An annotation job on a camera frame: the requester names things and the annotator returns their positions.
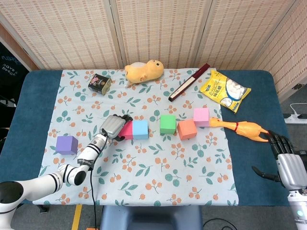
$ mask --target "yellow plush toy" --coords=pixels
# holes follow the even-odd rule
[[[157,60],[150,60],[147,63],[134,62],[125,66],[125,71],[129,84],[133,84],[161,77],[164,72],[164,66],[161,61]]]

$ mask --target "green cube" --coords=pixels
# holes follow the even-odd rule
[[[160,134],[174,134],[176,131],[175,115],[161,115]]]

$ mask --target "foam block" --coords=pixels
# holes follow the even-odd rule
[[[147,121],[133,121],[132,122],[133,139],[148,139],[148,122]]]
[[[197,134],[196,126],[192,119],[179,121],[177,131],[179,133],[180,140],[193,138]]]
[[[133,139],[133,133],[132,133],[132,121],[129,121],[125,124],[125,126],[122,128],[122,130],[119,132],[118,136],[125,137],[125,140],[132,140]]]
[[[193,121],[196,127],[209,127],[209,108],[195,108]]]
[[[58,136],[56,152],[62,155],[77,154],[78,140],[73,136]]]
[[[161,115],[160,134],[174,134],[176,131],[175,115]]]

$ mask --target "floor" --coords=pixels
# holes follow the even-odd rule
[[[291,103],[307,102],[307,86],[282,103],[284,113],[292,113]],[[307,105],[297,105],[297,113],[307,114]],[[287,125],[290,138],[298,150],[307,150],[307,125]],[[102,207],[97,207],[97,222],[100,223]],[[17,209],[12,221],[16,230],[71,229],[75,206],[51,206],[47,214],[39,214],[33,205],[23,205]],[[238,230],[296,230],[289,207],[204,207],[204,222],[211,218],[224,218],[232,222]],[[79,229],[85,230],[94,223],[93,206],[83,206]],[[220,230],[226,223],[212,221],[205,230]]]

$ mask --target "woven panel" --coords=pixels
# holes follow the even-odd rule
[[[158,59],[165,68],[189,67],[206,3],[117,0],[127,63]]]
[[[280,96],[307,77],[307,1],[301,0],[253,66],[269,71]]]
[[[289,8],[289,0],[218,0],[208,19],[200,58],[217,69],[242,69]]]
[[[10,0],[1,13],[47,69],[117,69],[102,0]]]

